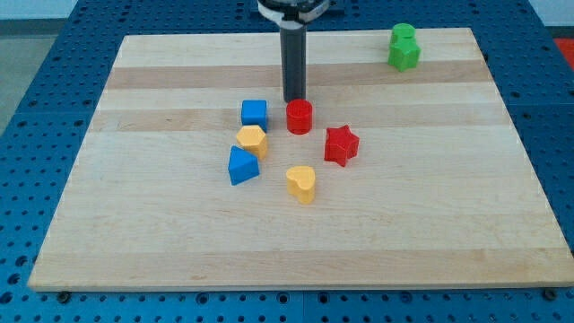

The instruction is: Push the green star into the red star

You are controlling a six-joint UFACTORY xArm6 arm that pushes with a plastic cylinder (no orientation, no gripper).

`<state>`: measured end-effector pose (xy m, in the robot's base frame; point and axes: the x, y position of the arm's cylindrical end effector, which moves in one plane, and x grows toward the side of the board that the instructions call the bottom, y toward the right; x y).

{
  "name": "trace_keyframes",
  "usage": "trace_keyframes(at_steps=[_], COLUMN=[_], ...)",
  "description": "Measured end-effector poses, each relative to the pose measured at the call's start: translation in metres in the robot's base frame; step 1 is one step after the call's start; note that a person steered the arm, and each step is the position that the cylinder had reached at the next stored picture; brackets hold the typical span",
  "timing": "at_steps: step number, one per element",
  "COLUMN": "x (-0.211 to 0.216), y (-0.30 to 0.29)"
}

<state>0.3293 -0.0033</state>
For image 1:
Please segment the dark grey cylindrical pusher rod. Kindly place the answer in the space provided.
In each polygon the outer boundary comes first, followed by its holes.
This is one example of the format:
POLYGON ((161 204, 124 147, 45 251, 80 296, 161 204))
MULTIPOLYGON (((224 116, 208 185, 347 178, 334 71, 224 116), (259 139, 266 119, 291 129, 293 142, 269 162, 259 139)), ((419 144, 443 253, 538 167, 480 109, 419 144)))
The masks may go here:
POLYGON ((294 30, 280 29, 285 102, 306 98, 306 32, 305 26, 294 30))

